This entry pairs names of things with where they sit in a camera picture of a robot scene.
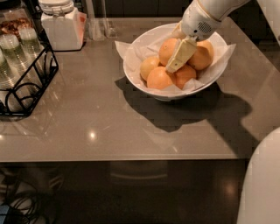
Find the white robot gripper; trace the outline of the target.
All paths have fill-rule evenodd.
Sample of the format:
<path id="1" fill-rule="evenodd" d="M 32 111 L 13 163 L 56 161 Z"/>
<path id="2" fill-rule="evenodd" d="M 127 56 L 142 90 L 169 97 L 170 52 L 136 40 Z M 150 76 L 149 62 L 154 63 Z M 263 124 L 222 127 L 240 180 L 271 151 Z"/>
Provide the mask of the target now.
<path id="1" fill-rule="evenodd" d="M 221 25 L 221 21 L 211 17 L 199 1 L 192 1 L 185 10 L 181 22 L 178 22 L 171 36 L 178 39 L 173 53 L 165 66 L 169 73 L 177 72 L 195 53 L 198 40 L 208 39 Z"/>

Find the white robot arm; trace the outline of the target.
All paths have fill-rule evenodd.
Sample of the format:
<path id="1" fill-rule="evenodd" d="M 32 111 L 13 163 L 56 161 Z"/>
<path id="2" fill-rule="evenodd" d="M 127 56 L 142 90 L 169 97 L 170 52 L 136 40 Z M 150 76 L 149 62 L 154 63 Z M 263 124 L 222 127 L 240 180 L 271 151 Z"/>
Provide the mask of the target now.
<path id="1" fill-rule="evenodd" d="M 169 132 L 186 127 L 183 149 L 222 146 L 234 160 L 171 163 L 171 180 L 182 187 L 179 224 L 280 224 L 279 72 L 240 40 L 224 82 L 174 102 L 166 121 Z"/>

